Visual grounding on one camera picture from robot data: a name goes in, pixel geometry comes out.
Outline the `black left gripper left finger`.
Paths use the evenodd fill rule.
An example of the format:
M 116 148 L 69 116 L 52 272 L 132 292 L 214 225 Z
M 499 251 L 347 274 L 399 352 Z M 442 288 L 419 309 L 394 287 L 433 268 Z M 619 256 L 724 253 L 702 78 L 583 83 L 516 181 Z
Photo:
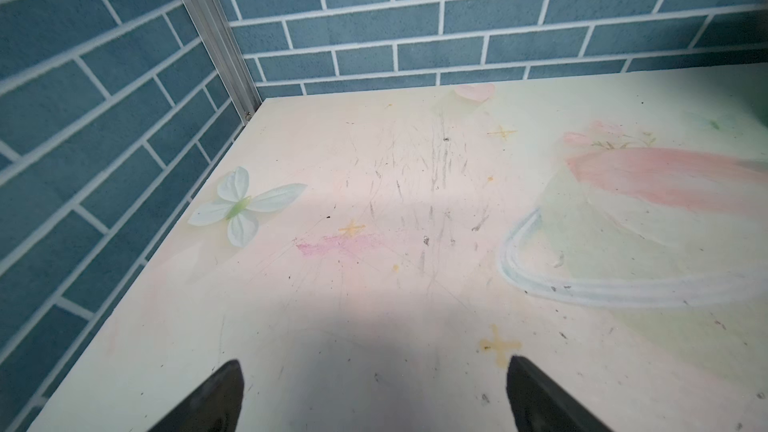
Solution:
M 240 362 L 229 360 L 158 421 L 150 432 L 235 431 L 243 397 L 244 376 Z

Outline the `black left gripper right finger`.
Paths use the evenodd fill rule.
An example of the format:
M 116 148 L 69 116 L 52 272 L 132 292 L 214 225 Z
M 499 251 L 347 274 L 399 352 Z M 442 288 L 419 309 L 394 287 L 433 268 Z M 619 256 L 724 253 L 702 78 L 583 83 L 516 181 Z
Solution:
M 524 356 L 510 359 L 506 393 L 518 431 L 611 431 Z

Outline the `aluminium left corner post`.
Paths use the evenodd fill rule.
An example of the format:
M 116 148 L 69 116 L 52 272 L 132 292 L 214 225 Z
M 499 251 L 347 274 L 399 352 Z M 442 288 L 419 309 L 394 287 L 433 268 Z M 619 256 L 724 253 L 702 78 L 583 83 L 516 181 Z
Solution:
M 182 0 L 229 94 L 247 124 L 262 104 L 220 0 Z

